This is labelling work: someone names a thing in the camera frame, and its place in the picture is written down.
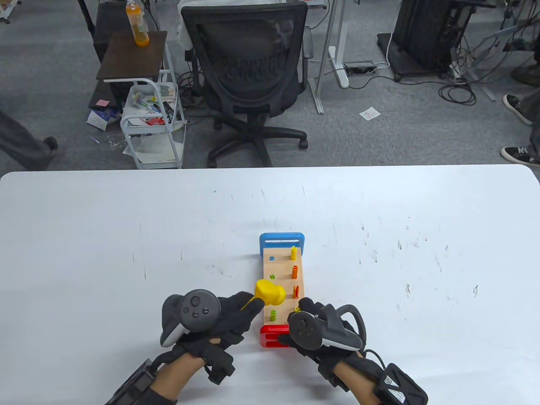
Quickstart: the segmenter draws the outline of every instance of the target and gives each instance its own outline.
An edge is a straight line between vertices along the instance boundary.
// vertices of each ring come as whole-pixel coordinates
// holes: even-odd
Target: vr controller
[[[206,289],[194,289],[186,295],[171,295],[163,303],[162,347],[175,344],[182,335],[211,329],[218,321],[221,304]]]
[[[345,328],[341,317],[350,313],[356,321],[358,334]],[[297,345],[307,350],[333,346],[352,352],[363,351],[366,345],[366,327],[362,315],[354,305],[334,309],[332,304],[321,308],[321,315],[294,312],[289,316],[289,333]]]

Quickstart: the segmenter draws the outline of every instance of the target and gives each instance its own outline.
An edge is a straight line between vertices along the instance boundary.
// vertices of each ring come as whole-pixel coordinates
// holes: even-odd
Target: black office chair
[[[268,116],[282,114],[306,89],[308,59],[313,58],[306,3],[184,7],[181,13],[205,77],[206,104],[221,112],[214,129],[223,123],[240,132],[210,151],[208,167],[217,167],[217,157],[247,142],[265,167],[272,162],[264,139],[299,139],[299,148],[307,149],[305,132],[264,126]],[[246,114],[247,122],[234,114]]]

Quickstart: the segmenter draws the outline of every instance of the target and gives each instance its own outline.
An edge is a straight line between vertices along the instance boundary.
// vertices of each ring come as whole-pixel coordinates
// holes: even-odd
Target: black and white sneaker
[[[532,156],[526,147],[504,147],[501,156],[512,163],[540,168],[540,158]]]
[[[527,125],[532,125],[532,121],[526,119],[519,110],[519,98],[511,94],[505,94],[503,97],[503,104],[507,107],[507,109],[517,115],[521,121],[523,121]]]

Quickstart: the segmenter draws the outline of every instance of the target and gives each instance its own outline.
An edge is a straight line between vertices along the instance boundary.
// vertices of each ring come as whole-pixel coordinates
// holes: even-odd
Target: paper on floor
[[[373,107],[370,107],[367,110],[360,113],[360,117],[362,117],[366,121],[376,118],[379,115],[381,115],[381,113],[377,111],[376,109],[374,109]]]

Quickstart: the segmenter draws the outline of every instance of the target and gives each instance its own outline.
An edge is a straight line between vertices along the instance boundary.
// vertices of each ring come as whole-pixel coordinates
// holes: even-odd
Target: white cloth
[[[188,51],[193,48],[190,34],[187,32],[186,24],[182,18],[181,10],[184,6],[200,7],[200,6],[220,6],[220,5],[256,5],[256,4],[274,4],[285,3],[286,0],[180,0],[178,3],[178,41],[180,46]]]

